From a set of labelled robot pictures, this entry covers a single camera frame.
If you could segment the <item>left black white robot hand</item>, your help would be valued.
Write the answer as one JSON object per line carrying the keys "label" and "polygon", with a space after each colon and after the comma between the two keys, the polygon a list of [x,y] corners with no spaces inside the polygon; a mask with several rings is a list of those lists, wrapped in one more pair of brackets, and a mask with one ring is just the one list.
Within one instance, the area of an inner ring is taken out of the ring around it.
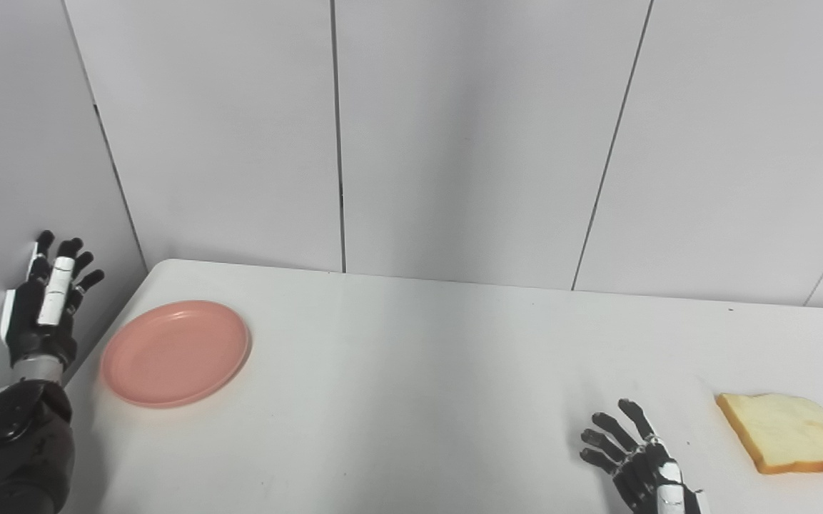
{"label": "left black white robot hand", "polygon": [[55,240],[49,230],[39,234],[25,281],[6,292],[0,338],[13,370],[21,361],[40,356],[55,359],[63,371],[71,367],[78,357],[75,315],[88,290],[105,277],[101,269],[81,275],[94,262],[94,254],[83,251],[81,238],[62,241],[52,258],[49,251]]}

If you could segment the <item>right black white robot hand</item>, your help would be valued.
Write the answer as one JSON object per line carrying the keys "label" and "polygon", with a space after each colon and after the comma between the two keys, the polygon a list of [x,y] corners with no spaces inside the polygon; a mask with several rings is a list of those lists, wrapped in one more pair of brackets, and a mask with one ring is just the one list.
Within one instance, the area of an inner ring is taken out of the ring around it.
{"label": "right black white robot hand", "polygon": [[580,458],[607,474],[632,513],[710,513],[702,489],[685,484],[679,463],[652,428],[642,406],[620,399],[620,412],[636,428],[630,435],[612,415],[593,413],[592,428],[580,434]]}

